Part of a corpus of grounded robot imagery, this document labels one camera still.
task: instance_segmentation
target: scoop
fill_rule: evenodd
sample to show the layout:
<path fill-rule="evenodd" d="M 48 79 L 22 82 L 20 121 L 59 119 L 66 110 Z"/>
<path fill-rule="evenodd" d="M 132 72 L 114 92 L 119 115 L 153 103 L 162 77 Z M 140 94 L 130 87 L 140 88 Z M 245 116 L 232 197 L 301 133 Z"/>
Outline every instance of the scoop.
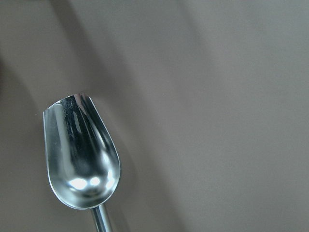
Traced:
<path fill-rule="evenodd" d="M 92 209 L 98 232 L 111 232 L 103 203 L 120 178 L 120 160 L 95 106 L 85 94 L 54 103 L 43 113 L 48 178 L 58 199 Z"/>

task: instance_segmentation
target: scoop handle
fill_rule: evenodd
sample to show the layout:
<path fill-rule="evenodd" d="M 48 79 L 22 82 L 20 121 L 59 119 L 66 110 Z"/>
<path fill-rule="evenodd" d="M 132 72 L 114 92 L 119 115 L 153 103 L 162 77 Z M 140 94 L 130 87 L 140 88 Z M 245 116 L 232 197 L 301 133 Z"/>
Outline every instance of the scoop handle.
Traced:
<path fill-rule="evenodd" d="M 112 232 L 110 220 L 108 218 L 107 211 L 104 204 L 99 205 L 92 210 L 92 216 L 96 223 L 96 228 L 98 232 Z"/>

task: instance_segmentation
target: silver scoop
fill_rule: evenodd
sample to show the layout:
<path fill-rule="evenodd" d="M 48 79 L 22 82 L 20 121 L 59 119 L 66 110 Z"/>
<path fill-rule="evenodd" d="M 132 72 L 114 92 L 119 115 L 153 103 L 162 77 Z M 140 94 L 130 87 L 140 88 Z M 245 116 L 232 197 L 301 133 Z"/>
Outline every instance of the silver scoop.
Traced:
<path fill-rule="evenodd" d="M 103 205 L 120 178 L 120 160 L 90 97 L 74 94 L 43 113 L 48 178 L 58 199 L 92 209 L 98 232 L 111 232 Z"/>

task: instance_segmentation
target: gray background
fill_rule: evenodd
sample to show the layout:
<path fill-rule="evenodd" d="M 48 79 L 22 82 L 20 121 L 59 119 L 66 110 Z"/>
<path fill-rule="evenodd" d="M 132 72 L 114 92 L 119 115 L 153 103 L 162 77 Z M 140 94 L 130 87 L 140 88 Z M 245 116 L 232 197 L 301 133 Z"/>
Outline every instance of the gray background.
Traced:
<path fill-rule="evenodd" d="M 309 1 L 1 0 L 0 231 L 95 231 L 46 174 L 42 112 L 89 94 L 115 232 L 309 231 Z"/>

